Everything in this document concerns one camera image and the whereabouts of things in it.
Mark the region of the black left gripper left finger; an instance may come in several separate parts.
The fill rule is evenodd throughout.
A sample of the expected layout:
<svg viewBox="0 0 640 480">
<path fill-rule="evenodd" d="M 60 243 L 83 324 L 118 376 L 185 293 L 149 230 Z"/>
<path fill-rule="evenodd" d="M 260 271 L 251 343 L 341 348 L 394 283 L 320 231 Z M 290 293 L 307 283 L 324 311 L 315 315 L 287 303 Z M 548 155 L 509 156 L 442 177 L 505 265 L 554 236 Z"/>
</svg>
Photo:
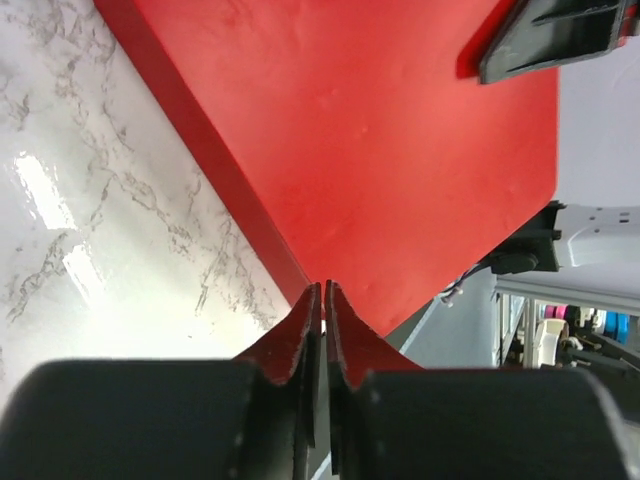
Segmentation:
<svg viewBox="0 0 640 480">
<path fill-rule="evenodd" d="M 65 360 L 1 419 L 5 479 L 303 479 L 315 444 L 321 288 L 230 360 Z"/>
</svg>

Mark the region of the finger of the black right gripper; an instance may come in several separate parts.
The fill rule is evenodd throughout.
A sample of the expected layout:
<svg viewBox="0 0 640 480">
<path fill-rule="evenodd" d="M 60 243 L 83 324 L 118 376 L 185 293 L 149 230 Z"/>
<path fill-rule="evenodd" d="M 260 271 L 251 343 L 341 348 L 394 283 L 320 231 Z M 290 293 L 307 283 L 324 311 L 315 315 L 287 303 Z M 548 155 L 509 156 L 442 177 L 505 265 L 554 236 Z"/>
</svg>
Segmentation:
<svg viewBox="0 0 640 480">
<path fill-rule="evenodd" d="M 639 34 L 639 3 L 518 1 L 479 62 L 482 84 L 597 58 Z"/>
</svg>

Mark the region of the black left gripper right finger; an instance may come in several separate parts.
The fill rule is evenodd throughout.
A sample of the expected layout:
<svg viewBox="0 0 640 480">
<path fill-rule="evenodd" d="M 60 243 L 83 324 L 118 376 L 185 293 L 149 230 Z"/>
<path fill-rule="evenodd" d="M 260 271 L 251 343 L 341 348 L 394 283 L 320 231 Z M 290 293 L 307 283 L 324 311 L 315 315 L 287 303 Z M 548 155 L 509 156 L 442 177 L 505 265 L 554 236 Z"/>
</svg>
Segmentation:
<svg viewBox="0 0 640 480">
<path fill-rule="evenodd" d="M 578 369 L 425 369 L 325 288 L 331 463 L 343 479 L 635 479 L 612 395 Z"/>
</svg>

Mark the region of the red box lid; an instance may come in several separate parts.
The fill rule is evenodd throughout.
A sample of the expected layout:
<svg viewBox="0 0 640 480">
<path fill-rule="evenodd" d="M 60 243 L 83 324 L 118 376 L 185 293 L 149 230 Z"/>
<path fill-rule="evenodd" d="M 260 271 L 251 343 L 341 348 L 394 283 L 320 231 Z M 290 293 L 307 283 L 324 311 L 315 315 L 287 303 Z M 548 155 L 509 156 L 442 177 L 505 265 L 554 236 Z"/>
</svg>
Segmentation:
<svg viewBox="0 0 640 480">
<path fill-rule="evenodd" d="M 476 80 L 511 1 L 100 1 L 289 301 L 388 334 L 556 189 L 558 74 Z"/>
</svg>

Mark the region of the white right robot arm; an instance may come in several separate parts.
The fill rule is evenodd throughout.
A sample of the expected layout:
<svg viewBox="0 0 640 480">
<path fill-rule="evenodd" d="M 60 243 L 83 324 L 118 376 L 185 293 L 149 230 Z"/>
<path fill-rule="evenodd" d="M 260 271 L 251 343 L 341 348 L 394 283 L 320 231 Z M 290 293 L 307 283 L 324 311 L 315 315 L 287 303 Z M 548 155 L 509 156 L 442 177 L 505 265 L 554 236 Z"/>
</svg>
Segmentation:
<svg viewBox="0 0 640 480">
<path fill-rule="evenodd" d="M 479 62 L 479 80 L 491 84 L 597 58 L 638 33 L 636 1 L 518 1 Z M 504 275 L 638 259 L 638 208 L 551 201 L 477 267 Z"/>
</svg>

